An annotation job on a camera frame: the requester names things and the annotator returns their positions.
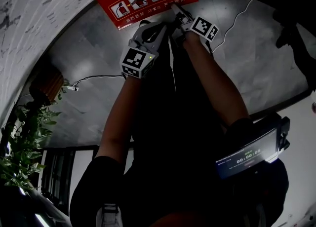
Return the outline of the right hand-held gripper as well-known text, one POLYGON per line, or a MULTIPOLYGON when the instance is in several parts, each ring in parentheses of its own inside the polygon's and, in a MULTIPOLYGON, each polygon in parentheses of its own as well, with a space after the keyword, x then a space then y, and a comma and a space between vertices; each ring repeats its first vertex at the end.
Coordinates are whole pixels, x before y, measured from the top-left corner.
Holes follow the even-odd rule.
POLYGON ((219 32, 219 28, 215 24, 208 22, 200 16, 197 16, 192 20, 191 14, 181 6, 173 3, 171 9, 181 21, 188 21, 187 23, 180 25, 180 29, 183 32, 192 31, 209 42, 212 42, 219 32))

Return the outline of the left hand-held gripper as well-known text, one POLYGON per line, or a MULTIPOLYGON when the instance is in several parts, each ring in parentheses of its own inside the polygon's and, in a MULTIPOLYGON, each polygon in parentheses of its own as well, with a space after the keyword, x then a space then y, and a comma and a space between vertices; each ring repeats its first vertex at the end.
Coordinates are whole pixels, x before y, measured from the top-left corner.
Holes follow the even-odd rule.
MULTIPOLYGON (((144 78, 158 58, 157 51, 151 51, 142 44, 143 26, 150 23, 148 20, 142 20, 139 28, 129 40, 128 46, 124 48, 120 58, 120 67, 124 75, 144 78)), ((155 22, 150 31, 150 49, 159 49, 166 35, 167 25, 164 22, 155 22)))

